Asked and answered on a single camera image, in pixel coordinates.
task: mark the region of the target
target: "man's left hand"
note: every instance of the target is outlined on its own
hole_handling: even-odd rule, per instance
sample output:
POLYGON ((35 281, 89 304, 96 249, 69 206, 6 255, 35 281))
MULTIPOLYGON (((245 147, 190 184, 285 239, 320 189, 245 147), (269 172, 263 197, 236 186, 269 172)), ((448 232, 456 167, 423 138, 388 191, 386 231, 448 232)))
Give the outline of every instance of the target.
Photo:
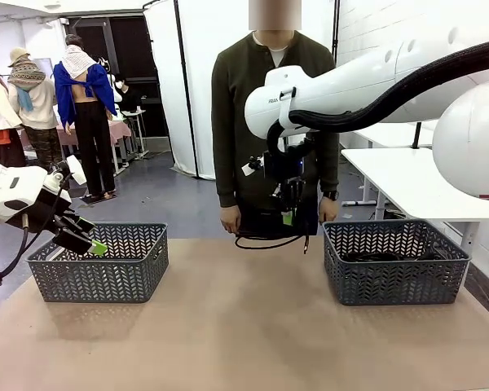
POLYGON ((323 197, 319 205, 319 222, 334 222, 339 214, 339 203, 323 197))

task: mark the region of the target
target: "black watch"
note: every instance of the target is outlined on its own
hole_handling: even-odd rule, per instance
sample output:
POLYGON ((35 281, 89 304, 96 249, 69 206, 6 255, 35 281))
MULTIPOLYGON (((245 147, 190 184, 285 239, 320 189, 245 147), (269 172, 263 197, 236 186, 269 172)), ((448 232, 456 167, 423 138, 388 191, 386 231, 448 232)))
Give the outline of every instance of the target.
POLYGON ((325 191, 323 197, 329 198, 331 201, 337 201, 339 199, 338 191, 325 191))

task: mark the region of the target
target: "blue jacket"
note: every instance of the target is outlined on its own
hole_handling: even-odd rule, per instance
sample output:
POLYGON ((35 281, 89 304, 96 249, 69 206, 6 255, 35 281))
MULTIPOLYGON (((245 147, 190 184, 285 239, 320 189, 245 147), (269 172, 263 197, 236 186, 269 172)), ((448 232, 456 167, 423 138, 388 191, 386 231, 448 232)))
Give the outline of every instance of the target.
POLYGON ((84 86, 86 96, 89 98, 94 96, 94 91, 96 98, 98 98, 98 100, 101 101, 114 116, 117 115, 116 108, 114 107, 114 92, 108 83, 107 72, 105 72, 104 67, 101 65, 94 64, 89 68, 87 81, 85 83, 83 81, 73 80, 61 62, 55 66, 54 76, 58 113, 64 127, 66 123, 72 125, 74 123, 74 117, 76 116, 73 92, 71 90, 71 86, 74 84, 84 86))

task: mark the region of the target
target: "basket rim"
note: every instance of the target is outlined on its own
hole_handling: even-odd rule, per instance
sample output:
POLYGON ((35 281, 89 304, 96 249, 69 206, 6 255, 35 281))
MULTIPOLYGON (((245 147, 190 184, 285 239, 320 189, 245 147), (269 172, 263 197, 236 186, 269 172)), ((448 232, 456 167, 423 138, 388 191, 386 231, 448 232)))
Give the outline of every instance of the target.
MULTIPOLYGON (((95 224, 95 226, 161 226, 161 227, 163 227, 163 232, 161 232, 159 237, 156 239, 156 242, 154 243, 152 248, 147 252, 147 254, 145 254, 144 257, 138 258, 138 259, 136 259, 136 258, 129 258, 129 259, 116 259, 116 258, 100 258, 100 259, 97 259, 97 258, 91 258, 88 260, 80 260, 80 261, 78 261, 78 260, 73 261, 70 259, 65 259, 65 260, 60 260, 60 261, 54 261, 54 260, 39 261, 39 260, 29 259, 34 253, 39 251, 41 248, 44 248, 47 245, 52 244, 52 239, 49 239, 43 245, 41 245, 40 247, 38 247, 38 248, 34 249, 32 252, 30 252, 29 255, 24 256, 23 257, 24 261, 26 261, 29 264, 30 263, 46 263, 46 264, 48 264, 48 263, 59 263, 59 264, 71 263, 73 265, 82 265, 82 264, 90 265, 91 263, 109 263, 109 264, 112 264, 112 263, 117 263, 117 264, 120 264, 120 263, 134 263, 134 264, 135 263, 142 263, 148 259, 148 254, 154 249, 154 247, 161 240, 161 238, 163 238, 163 235, 167 232, 168 227, 169 227, 168 223, 166 223, 166 222, 93 222, 93 224, 95 224)), ((62 248, 62 247, 57 245, 54 251, 56 251, 58 248, 62 248)))
POLYGON ((363 220, 363 221, 356 221, 356 222, 325 222, 323 224, 323 235, 324 235, 324 238, 326 241, 325 243, 329 244, 329 247, 335 253, 337 260, 340 261, 341 263, 345 264, 345 265, 386 266, 386 265, 397 265, 397 264, 414 264, 414 265, 416 265, 417 263, 443 264, 443 263, 453 263, 453 262, 470 262, 473 259, 472 256, 470 256, 453 239, 451 239, 447 235, 440 232, 436 226, 434 226, 433 224, 431 224, 430 222, 428 222, 427 220, 422 219, 422 218, 407 218, 407 219, 403 219, 403 220, 363 220), (344 261, 342 259, 342 257, 339 256, 339 254, 337 253, 337 250, 333 246, 332 241, 330 240, 330 238, 328 236, 328 232, 325 229, 326 226, 331 226, 331 225, 334 225, 334 226, 354 226, 357 224, 365 224, 365 223, 369 223, 369 224, 373 224, 373 225, 376 225, 376 224, 386 224, 386 225, 395 224, 396 225, 396 224, 402 223, 402 222, 423 222, 423 223, 425 223, 427 226, 429 226, 429 228, 432 228, 433 230, 435 230, 439 235, 441 235, 444 239, 446 239, 448 242, 450 242, 451 245, 453 245, 454 247, 456 247, 456 249, 461 251, 466 257, 465 258, 458 258, 458 259, 444 259, 444 260, 430 259, 430 260, 423 260, 423 261, 371 261, 371 262, 362 262, 362 263, 349 262, 349 261, 344 261))

